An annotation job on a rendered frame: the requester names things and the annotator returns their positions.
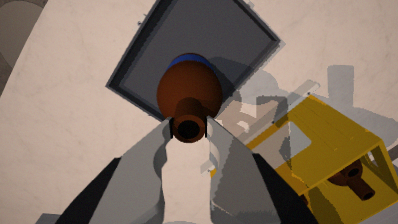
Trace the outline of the yellow crate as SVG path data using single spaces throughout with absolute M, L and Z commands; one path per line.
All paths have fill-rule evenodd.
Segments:
M 398 202 L 398 176 L 383 140 L 311 94 L 245 146 L 305 195 L 319 224 L 358 224 Z M 366 201 L 327 181 L 357 159 L 375 191 Z

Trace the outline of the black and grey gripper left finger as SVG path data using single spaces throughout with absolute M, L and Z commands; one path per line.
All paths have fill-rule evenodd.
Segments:
M 166 118 L 114 158 L 55 224 L 162 224 L 165 200 L 161 169 L 167 162 L 166 145 L 173 139 L 173 119 Z

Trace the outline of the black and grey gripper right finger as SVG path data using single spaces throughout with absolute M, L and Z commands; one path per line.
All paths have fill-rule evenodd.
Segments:
M 319 224 L 301 197 L 259 154 L 205 116 L 213 224 Z

